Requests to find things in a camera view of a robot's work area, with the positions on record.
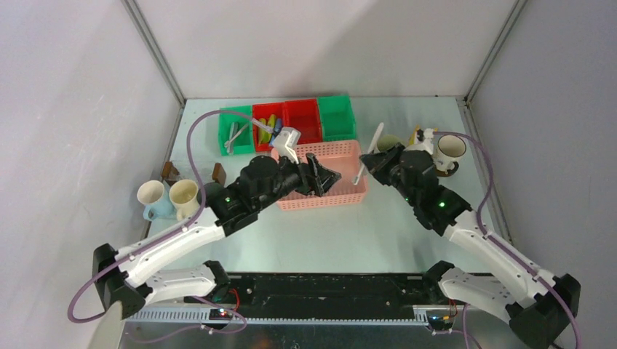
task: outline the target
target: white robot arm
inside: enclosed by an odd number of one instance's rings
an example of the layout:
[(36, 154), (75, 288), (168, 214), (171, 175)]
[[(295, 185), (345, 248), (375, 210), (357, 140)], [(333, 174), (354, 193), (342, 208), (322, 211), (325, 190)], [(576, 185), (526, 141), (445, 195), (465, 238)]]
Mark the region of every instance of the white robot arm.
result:
[(432, 130), (418, 131), (417, 137), (408, 147), (398, 144), (385, 153), (360, 158), (378, 182), (399, 191), (423, 227), (471, 252), (497, 279), (486, 281), (441, 261), (424, 274), (425, 285), (507, 322), (530, 348), (546, 349), (569, 324), (550, 291), (576, 315), (581, 285), (568, 274), (555, 277), (498, 234), (480, 227), (471, 205), (439, 184), (431, 157)]
[[(317, 196), (327, 193), (341, 174), (321, 166), (313, 154), (300, 163), (292, 149), (299, 136), (297, 130), (283, 127), (274, 141), (284, 154), (278, 163), (271, 157), (257, 156), (226, 188), (207, 184), (206, 207), (196, 212), (197, 217), (187, 217), (160, 234), (118, 250), (109, 244), (99, 246), (94, 251), (93, 275), (128, 257), (95, 282), (103, 307), (108, 309), (120, 301), (122, 317), (127, 318), (153, 302), (185, 296), (209, 296), (217, 301), (227, 294), (229, 278), (218, 262), (207, 261), (185, 270), (161, 269), (255, 222), (259, 212), (293, 191)], [(161, 242), (133, 254), (155, 240)]]

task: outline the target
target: white table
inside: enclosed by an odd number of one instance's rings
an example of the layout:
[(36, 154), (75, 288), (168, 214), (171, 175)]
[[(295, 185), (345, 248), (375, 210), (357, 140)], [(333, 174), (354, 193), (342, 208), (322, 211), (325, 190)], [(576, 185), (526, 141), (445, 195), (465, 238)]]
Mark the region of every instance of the white table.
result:
[[(223, 107), (282, 100), (189, 100), (170, 160), (180, 173), (190, 172), (186, 135), (202, 114)], [(416, 124), (464, 132), (453, 97), (366, 97), (352, 98), (351, 102), (362, 149), (368, 146), (379, 122), (385, 123), (383, 135), (393, 134), (403, 140), (408, 139)], [(192, 150), (198, 168), (211, 169), (220, 162), (228, 175), (227, 184), (255, 156), (221, 156), (218, 116), (206, 118), (195, 129)], [(457, 173), (441, 183), (477, 206), (484, 192), (470, 151), (460, 164)], [(483, 217), (492, 228), (489, 213)], [(174, 222), (157, 220), (150, 233), (158, 233)], [(440, 260), (468, 272), (488, 271), (468, 252), (424, 229), (398, 192), (373, 178), (369, 179), (369, 192), (361, 204), (293, 212), (283, 212), (273, 205), (259, 214), (257, 222), (193, 251), (167, 269), (188, 268), (206, 260), (218, 260), (227, 271), (235, 272), (420, 273)]]

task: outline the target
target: green bin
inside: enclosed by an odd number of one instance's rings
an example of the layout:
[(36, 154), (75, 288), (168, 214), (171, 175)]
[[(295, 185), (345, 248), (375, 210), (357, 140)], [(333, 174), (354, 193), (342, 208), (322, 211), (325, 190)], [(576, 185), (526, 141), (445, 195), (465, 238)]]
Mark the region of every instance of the green bin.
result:
[(356, 118), (349, 96), (317, 98), (324, 142), (356, 139)]
[[(222, 111), (237, 111), (252, 116), (252, 106), (243, 105), (241, 107), (221, 108)], [(223, 156), (229, 155), (227, 148), (225, 148), (225, 142), (229, 140), (229, 129), (231, 125), (237, 122), (238, 131), (245, 125), (250, 124), (238, 138), (234, 141), (234, 155), (248, 154), (255, 152), (255, 144), (252, 139), (253, 125), (249, 120), (232, 114), (220, 114), (218, 117), (218, 146), (220, 148), (220, 154)]]

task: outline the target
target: mug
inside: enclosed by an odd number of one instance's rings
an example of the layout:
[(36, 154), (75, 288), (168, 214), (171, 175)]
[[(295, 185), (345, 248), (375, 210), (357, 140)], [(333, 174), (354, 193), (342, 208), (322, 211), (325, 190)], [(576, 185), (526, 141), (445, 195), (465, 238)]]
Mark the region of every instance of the mug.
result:
[(170, 217), (173, 215), (174, 206), (170, 201), (170, 196), (165, 190), (163, 183), (158, 180), (149, 180), (143, 183), (137, 190), (137, 200), (145, 207), (143, 218), (153, 221), (159, 217)]
[(178, 221), (194, 214), (199, 208), (197, 183), (193, 180), (178, 180), (170, 189), (170, 200), (175, 206)]
[(467, 144), (460, 137), (445, 135), (437, 141), (433, 160), (437, 171), (450, 176), (458, 169), (458, 160), (467, 152)]

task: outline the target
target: small brown object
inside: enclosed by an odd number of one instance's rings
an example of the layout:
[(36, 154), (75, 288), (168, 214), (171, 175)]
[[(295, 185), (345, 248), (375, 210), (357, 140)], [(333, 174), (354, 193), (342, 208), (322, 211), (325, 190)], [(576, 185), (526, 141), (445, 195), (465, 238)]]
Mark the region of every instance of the small brown object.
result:
[(223, 168), (223, 165), (220, 164), (220, 162), (217, 162), (214, 165), (214, 171), (212, 171), (212, 180), (214, 180), (216, 183), (225, 186), (225, 180), (227, 179), (227, 174), (225, 173), (225, 169)]
[(180, 175), (178, 169), (173, 166), (171, 161), (166, 162), (163, 165), (163, 170), (161, 171), (161, 177), (167, 184), (174, 185), (178, 181), (178, 176)]

